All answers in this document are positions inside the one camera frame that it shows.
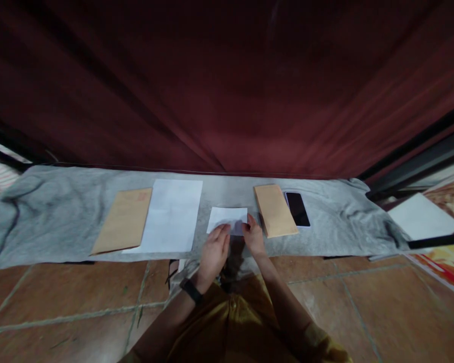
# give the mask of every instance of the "small white paper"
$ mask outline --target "small white paper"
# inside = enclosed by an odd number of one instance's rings
[[[247,223],[247,208],[212,207],[208,220],[207,233],[221,224],[231,225],[231,235],[242,236],[242,222]]]
[[[390,209],[388,214],[412,240],[454,233],[454,218],[420,193]]]
[[[201,180],[155,180],[141,245],[123,253],[191,251],[202,185]]]

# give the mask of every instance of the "smartphone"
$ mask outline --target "smartphone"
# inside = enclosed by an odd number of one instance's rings
[[[288,203],[289,210],[291,211],[296,226],[304,228],[311,227],[301,194],[285,192],[284,195],[286,196],[286,202]]]

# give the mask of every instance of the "black wristband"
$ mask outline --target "black wristband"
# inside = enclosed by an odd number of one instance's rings
[[[184,278],[182,282],[180,282],[180,287],[192,298],[195,305],[199,305],[202,302],[203,295],[188,278]]]

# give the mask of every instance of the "tiled floor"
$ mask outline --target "tiled floor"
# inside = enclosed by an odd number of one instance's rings
[[[454,293],[399,257],[272,259],[355,362],[454,362]],[[115,362],[161,312],[168,261],[0,270],[0,363]]]

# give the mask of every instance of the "brown envelope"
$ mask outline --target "brown envelope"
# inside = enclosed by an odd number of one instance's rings
[[[141,244],[152,191],[146,188],[116,194],[91,256]]]
[[[267,238],[297,234],[298,228],[278,185],[254,187]]]

